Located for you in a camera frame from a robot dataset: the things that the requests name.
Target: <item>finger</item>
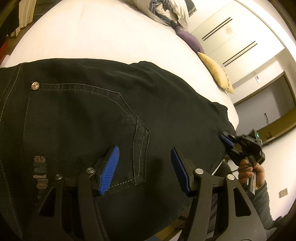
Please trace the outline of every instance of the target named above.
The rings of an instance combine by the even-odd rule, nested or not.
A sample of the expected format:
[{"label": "finger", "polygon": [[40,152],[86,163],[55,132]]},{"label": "finger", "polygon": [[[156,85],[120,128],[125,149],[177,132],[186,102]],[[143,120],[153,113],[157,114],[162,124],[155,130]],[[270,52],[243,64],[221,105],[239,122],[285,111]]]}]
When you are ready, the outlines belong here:
[{"label": "finger", "polygon": [[250,166],[242,166],[238,169],[238,172],[252,172],[253,167]]},{"label": "finger", "polygon": [[248,164],[250,164],[250,162],[248,160],[242,159],[239,163],[239,166],[244,166],[244,165],[248,165]]},{"label": "finger", "polygon": [[240,183],[241,185],[243,185],[244,183],[247,183],[247,181],[248,181],[248,178],[242,178],[242,179],[239,179],[239,183]]},{"label": "finger", "polygon": [[239,179],[242,178],[251,178],[254,175],[252,172],[241,172],[239,173]]},{"label": "finger", "polygon": [[264,168],[263,168],[259,163],[257,163],[257,165],[254,167],[254,170],[255,170],[257,173],[264,172]]}]

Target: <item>doorway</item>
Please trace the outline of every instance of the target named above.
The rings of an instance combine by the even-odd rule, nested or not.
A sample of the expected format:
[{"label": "doorway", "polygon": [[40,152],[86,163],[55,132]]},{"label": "doorway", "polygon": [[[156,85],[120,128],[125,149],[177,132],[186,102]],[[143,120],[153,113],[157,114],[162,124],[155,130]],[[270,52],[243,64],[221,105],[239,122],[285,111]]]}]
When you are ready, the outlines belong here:
[{"label": "doorway", "polygon": [[235,104],[237,135],[258,131],[263,144],[296,125],[296,100],[285,73]]}]

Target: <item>white bed sheet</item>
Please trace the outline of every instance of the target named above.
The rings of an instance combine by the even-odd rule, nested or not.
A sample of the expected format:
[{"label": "white bed sheet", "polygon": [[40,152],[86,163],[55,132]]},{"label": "white bed sheet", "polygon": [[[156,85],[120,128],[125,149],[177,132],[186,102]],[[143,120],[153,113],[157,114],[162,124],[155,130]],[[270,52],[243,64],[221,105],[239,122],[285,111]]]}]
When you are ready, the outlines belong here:
[{"label": "white bed sheet", "polygon": [[225,105],[235,129],[239,123],[228,94],[175,31],[118,0],[62,0],[23,36],[4,67],[49,58],[152,62]]}]

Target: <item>jeans back pocket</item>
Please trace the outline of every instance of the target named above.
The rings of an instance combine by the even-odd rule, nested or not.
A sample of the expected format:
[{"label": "jeans back pocket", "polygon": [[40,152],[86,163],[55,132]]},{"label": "jeans back pocket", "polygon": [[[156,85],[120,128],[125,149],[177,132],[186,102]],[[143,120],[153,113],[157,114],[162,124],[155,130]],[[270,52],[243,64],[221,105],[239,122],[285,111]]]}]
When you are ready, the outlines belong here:
[{"label": "jeans back pocket", "polygon": [[120,159],[106,193],[111,194],[145,181],[149,135],[120,93],[85,84],[40,83],[28,99],[23,164],[33,170],[34,157],[42,156],[49,180],[57,173],[70,177],[117,145]]}]

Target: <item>pillow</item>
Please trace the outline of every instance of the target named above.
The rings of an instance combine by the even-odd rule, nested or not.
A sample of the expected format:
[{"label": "pillow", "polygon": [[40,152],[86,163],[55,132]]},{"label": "pillow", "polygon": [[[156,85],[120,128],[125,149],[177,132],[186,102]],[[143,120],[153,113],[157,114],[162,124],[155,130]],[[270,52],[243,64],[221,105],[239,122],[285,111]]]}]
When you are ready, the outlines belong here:
[{"label": "pillow", "polygon": [[133,0],[144,14],[156,22],[174,28],[179,23],[188,28],[189,15],[185,0]]},{"label": "pillow", "polygon": [[225,91],[230,94],[234,94],[234,90],[230,80],[228,79],[225,71],[221,68],[221,66],[209,56],[198,52],[197,56],[204,63],[208,71],[213,76],[214,80],[218,83],[218,85]]},{"label": "pillow", "polygon": [[181,26],[176,26],[175,31],[176,34],[181,39],[183,39],[195,53],[205,53],[198,39],[194,37],[190,32],[188,32]]},{"label": "pillow", "polygon": [[190,17],[196,11],[195,5],[191,0],[185,0],[185,3],[187,5],[188,15]]}]

